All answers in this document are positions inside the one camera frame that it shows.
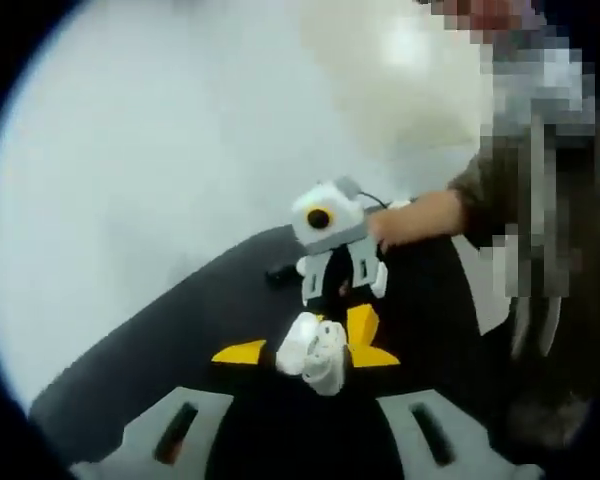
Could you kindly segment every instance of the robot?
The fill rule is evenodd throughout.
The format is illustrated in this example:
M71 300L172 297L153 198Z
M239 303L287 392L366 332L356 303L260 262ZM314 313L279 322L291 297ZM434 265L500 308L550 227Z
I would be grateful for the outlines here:
M346 247L353 266L351 288L368 286L376 298L386 293L387 267L378 259L377 242L369 234L364 208L356 201L361 193L358 184L342 177L317 185L292 206L291 225L307 253L296 265L304 277L305 307L323 295L327 266L340 247Z

